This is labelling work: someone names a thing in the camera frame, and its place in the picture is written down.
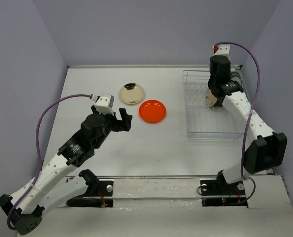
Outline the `white plate dark green rim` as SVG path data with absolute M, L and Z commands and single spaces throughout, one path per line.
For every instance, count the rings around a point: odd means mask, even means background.
M 236 81 L 240 86 L 242 86 L 242 77 L 241 77 L 241 75 L 240 75 L 239 72 L 237 72 L 237 71 L 232 71 L 232 72 L 230 73 L 230 79 L 231 79 L 232 81 Z

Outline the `white plate teal red rim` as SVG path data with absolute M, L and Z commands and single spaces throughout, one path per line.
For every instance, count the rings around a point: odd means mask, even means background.
M 205 102 L 209 107 L 213 107 L 217 103 L 217 98 L 213 95 L 212 91 L 208 87 L 206 88 Z

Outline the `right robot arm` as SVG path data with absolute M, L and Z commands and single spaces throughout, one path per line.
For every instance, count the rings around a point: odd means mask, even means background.
M 244 129 L 241 161 L 218 173 L 213 185 L 226 194 L 234 184 L 256 173 L 278 167 L 283 162 L 287 146 L 284 133 L 276 133 L 252 108 L 243 88 L 231 80 L 230 60 L 223 55 L 210 58 L 208 88 Z

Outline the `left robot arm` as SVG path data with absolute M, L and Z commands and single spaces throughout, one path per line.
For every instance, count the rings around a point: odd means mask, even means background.
M 20 190 L 0 197 L 0 207 L 20 235 L 33 231 L 45 214 L 78 195 L 92 195 L 99 179 L 89 169 L 82 170 L 64 185 L 59 182 L 94 156 L 111 132 L 129 132 L 132 115 L 119 109 L 121 120 L 114 112 L 103 114 L 95 108 L 80 125 L 80 129 L 59 148 L 52 160 Z

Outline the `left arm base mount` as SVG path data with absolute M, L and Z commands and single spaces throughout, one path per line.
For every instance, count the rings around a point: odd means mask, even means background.
M 66 205 L 77 208 L 112 208 L 113 186 L 114 180 L 102 179 L 95 190 L 88 188 L 84 194 L 66 201 Z

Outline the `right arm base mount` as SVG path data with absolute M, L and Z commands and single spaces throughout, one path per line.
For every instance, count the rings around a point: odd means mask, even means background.
M 248 206 L 242 181 L 220 188 L 216 180 L 204 179 L 200 181 L 197 193 L 202 197 L 202 207 Z

